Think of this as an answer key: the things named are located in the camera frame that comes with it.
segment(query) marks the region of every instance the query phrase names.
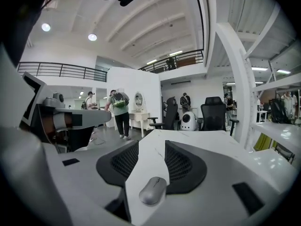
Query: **black railing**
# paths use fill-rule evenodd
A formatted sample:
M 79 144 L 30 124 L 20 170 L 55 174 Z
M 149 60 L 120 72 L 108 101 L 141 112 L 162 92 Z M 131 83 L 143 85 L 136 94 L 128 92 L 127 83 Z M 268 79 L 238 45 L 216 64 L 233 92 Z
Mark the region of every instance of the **black railing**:
M 178 69 L 186 65 L 202 63 L 203 61 L 203 50 L 197 49 L 161 59 L 159 61 L 154 62 L 153 64 L 144 66 L 139 70 L 151 73 L 161 73 L 164 71 Z
M 107 72 L 78 65 L 48 62 L 20 62 L 20 75 L 28 72 L 34 76 L 59 76 L 107 82 Z

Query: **shelf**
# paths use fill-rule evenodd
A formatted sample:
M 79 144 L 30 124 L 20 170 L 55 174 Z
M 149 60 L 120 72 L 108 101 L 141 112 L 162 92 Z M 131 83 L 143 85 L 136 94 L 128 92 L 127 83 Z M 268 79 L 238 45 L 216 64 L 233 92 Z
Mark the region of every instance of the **shelf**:
M 297 156 L 301 156 L 301 128 L 273 122 L 253 123 L 252 127 L 277 141 Z
M 256 86 L 256 87 L 252 88 L 252 92 L 268 90 L 268 89 L 277 89 L 277 88 L 281 88 L 282 86 L 285 86 L 285 85 L 292 85 L 292 84 L 296 84 L 296 83 L 300 83 L 300 82 L 301 82 L 301 73 L 298 73 L 298 74 L 294 74 L 292 76 L 288 76 L 284 79 L 280 79 L 275 82 L 270 82 L 270 83 L 267 83 L 264 85 Z

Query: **gray wireless mouse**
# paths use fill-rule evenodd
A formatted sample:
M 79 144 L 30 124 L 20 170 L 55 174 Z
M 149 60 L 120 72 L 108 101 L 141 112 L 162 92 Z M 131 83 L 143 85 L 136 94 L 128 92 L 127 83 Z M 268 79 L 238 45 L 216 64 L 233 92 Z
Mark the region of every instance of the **gray wireless mouse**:
M 166 185 L 167 183 L 163 178 L 151 178 L 139 193 L 140 201 L 148 205 L 153 205 L 159 202 Z

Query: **black pants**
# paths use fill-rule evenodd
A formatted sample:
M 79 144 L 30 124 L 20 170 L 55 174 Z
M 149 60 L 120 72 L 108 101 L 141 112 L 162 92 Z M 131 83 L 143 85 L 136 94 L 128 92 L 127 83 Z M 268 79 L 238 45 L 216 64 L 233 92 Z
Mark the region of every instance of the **black pants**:
M 130 115 L 129 113 L 124 113 L 121 115 L 115 115 L 115 121 L 119 134 L 123 135 L 123 124 L 124 124 L 124 135 L 128 136 L 128 131 L 130 129 Z

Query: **sneaker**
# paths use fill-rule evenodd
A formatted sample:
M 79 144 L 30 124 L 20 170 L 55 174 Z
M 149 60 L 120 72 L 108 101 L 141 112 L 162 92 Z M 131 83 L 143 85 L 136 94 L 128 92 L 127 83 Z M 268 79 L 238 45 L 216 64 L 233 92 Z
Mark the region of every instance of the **sneaker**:
M 132 139 L 129 135 L 124 137 L 125 140 L 129 141 L 130 139 Z

